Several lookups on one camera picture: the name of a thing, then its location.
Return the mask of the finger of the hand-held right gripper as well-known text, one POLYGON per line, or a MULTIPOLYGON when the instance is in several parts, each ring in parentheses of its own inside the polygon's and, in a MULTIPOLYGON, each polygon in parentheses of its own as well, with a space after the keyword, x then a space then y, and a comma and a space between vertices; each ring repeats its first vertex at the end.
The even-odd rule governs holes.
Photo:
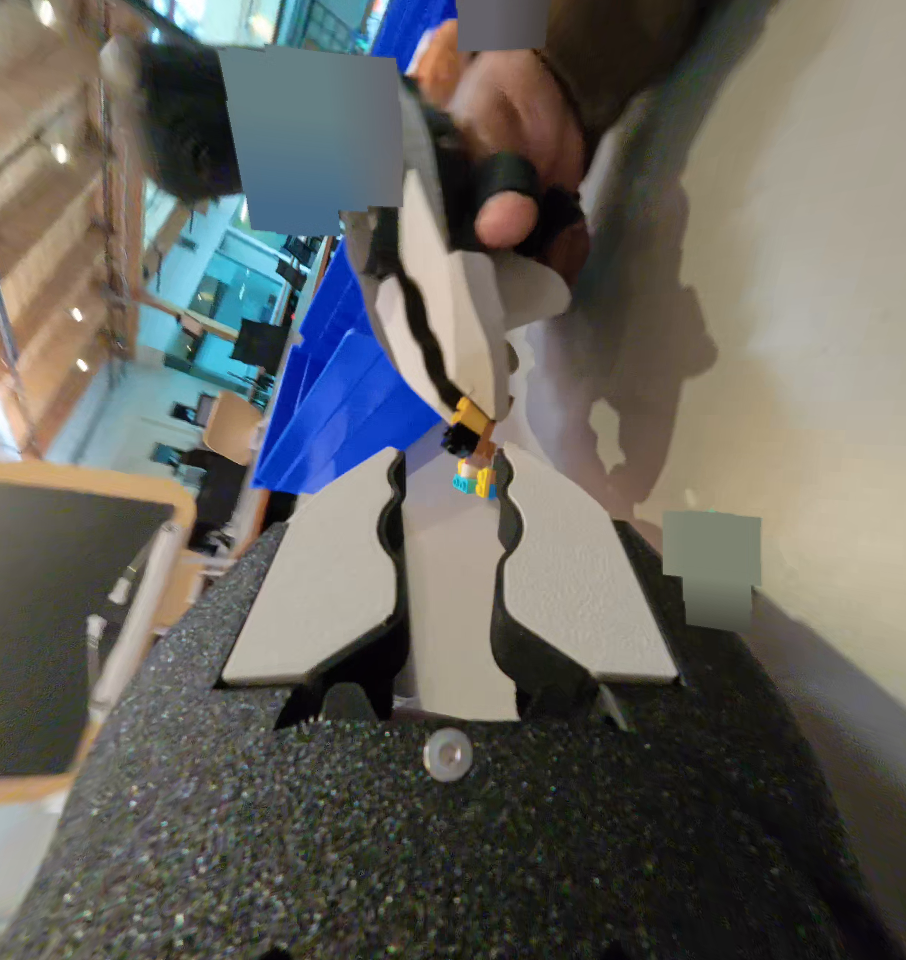
POLYGON ((364 277, 364 302, 371 327, 400 376, 417 396, 426 402, 448 425, 463 396, 461 375, 456 372, 454 329, 451 321, 452 288, 446 275, 431 276, 421 289, 427 322, 439 350, 445 380, 455 397, 445 399, 436 378, 430 374, 422 344, 411 328, 404 292, 396 277, 378 280, 364 277))
POLYGON ((422 180, 407 179, 398 210, 399 258, 421 294, 446 380, 491 420, 509 411, 505 308, 494 261, 450 249, 422 180))

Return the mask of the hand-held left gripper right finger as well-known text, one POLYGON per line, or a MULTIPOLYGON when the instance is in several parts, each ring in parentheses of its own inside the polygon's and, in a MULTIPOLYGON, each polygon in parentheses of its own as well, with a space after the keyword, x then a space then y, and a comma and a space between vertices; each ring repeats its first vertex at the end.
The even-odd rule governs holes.
POLYGON ((518 687, 668 685, 663 631, 610 514, 513 442, 497 458, 498 537, 490 644, 518 687))

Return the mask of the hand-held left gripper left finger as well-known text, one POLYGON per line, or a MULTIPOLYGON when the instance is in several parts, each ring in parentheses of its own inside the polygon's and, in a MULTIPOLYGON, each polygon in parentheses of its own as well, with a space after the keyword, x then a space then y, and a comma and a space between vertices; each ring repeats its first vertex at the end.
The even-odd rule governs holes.
POLYGON ((228 687, 304 684, 343 662, 403 608, 405 456, 386 447, 297 507, 222 668, 228 687))

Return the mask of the yellow and brown brick assembly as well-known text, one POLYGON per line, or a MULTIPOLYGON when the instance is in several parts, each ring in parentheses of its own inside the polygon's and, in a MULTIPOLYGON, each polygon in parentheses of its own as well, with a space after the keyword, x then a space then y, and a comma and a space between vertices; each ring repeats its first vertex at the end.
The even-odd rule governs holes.
POLYGON ((443 433, 441 446, 457 459, 490 462, 496 449, 491 439, 495 425, 493 419, 464 396, 443 433))

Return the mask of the person's right forearm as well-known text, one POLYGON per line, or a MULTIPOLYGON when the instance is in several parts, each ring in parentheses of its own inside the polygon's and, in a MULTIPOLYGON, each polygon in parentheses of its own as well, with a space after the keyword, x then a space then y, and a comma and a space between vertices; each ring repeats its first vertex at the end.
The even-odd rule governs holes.
POLYGON ((728 1, 554 1, 536 51, 582 133, 589 165, 606 132, 661 84, 728 1))

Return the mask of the grey desk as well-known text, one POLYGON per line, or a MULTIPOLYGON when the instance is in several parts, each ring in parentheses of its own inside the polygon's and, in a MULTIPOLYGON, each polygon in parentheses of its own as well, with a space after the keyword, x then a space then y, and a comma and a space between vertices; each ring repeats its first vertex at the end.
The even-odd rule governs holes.
POLYGON ((761 520, 745 641, 906 941, 906 2, 729 2, 584 199, 501 436, 657 549, 761 520))

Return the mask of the person's right hand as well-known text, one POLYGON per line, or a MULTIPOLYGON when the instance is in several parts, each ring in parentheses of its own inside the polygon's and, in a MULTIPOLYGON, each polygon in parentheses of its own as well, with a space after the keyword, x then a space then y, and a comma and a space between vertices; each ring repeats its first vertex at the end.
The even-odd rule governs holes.
MULTIPOLYGON (((585 176, 582 131, 559 84, 535 52, 477 54, 448 110, 475 161, 501 152, 517 154, 531 162, 542 190, 555 187, 579 198, 585 176)), ((506 192, 484 203, 474 229, 484 246, 512 249, 527 239, 536 221, 533 199, 506 192)), ((540 259, 572 290, 589 249, 589 232, 580 219, 559 234, 540 259)))

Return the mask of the blue storage bin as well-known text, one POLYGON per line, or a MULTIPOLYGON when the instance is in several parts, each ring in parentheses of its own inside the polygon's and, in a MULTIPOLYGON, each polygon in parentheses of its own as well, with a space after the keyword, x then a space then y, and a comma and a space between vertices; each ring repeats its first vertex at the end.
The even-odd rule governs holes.
POLYGON ((328 362, 344 337, 351 332, 374 338, 361 286, 347 256, 345 240, 331 254, 326 272, 299 327, 305 354, 328 362))
POLYGON ((370 54, 395 59, 403 73, 410 67, 422 37, 456 15, 456 1, 390 1, 370 54))
POLYGON ((369 335, 345 333, 322 361, 305 343, 280 378, 252 484, 316 494, 383 449, 407 450, 439 416, 398 375, 369 335))

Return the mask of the black monitor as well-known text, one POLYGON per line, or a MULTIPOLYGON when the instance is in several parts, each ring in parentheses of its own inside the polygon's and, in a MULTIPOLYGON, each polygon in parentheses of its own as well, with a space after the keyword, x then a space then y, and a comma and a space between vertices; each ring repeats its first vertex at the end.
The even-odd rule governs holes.
POLYGON ((262 370, 275 378, 291 333, 291 327, 243 318, 230 359, 262 370))

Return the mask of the multicoloured brick model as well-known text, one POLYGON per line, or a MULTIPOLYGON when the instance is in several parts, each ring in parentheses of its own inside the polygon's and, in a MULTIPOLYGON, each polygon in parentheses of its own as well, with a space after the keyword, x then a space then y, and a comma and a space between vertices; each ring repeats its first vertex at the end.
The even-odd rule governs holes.
POLYGON ((498 495, 497 474, 493 462, 488 459, 459 459, 452 484, 460 493, 483 500, 494 500, 498 495))

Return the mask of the plain wooden chair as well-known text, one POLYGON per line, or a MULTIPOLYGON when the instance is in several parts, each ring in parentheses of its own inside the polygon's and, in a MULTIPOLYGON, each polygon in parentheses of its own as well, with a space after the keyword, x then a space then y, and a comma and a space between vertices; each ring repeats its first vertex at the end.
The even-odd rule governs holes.
POLYGON ((264 411, 230 390, 214 402, 202 434, 207 450, 241 467, 248 467, 258 450, 264 411))

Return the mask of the white metal bracket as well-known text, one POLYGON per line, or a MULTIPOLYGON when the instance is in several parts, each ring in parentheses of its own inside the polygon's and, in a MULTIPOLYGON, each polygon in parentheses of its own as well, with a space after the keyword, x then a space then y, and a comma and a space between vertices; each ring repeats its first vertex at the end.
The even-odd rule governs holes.
POLYGON ((108 626, 106 618, 92 614, 87 619, 89 716, 93 722, 102 723, 110 714, 147 654, 180 557, 183 534, 184 528, 177 523, 164 523, 142 552, 137 565, 137 572, 141 573, 138 588, 132 590, 135 573, 129 570, 115 583, 108 601, 112 608, 124 613, 124 618, 108 654, 101 651, 108 626))

